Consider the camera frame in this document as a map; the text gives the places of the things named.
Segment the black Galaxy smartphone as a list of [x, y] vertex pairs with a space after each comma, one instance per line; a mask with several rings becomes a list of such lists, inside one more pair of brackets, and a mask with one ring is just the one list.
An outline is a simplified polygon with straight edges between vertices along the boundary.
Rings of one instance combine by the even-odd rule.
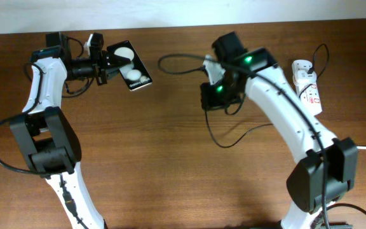
[[136, 91], [152, 84], [151, 75], [129, 40], [108, 46], [107, 51], [109, 54], [129, 60], [129, 63], [121, 66], [118, 71], [130, 91]]

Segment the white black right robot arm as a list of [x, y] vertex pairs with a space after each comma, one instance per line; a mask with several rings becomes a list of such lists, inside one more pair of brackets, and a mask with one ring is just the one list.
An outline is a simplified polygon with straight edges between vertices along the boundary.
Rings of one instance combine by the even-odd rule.
[[205, 112], [254, 101], [290, 149], [295, 168], [286, 185], [292, 199], [280, 228], [330, 228], [327, 211], [355, 185], [358, 148], [340, 140], [303, 106], [278, 62], [265, 48], [249, 52], [235, 32], [217, 38], [216, 59], [203, 63]]

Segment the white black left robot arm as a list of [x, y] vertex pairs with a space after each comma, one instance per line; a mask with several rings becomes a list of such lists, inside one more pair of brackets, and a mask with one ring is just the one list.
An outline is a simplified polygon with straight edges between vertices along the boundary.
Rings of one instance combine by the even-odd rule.
[[44, 179], [56, 193], [73, 228], [106, 228], [88, 193], [81, 172], [79, 139], [61, 110], [67, 81], [98, 80], [106, 83], [111, 71], [131, 63], [130, 48], [104, 50], [104, 39], [93, 33], [82, 47], [87, 58], [72, 57], [70, 37], [51, 32], [46, 47], [32, 53], [33, 79], [22, 114], [10, 129], [31, 173]]

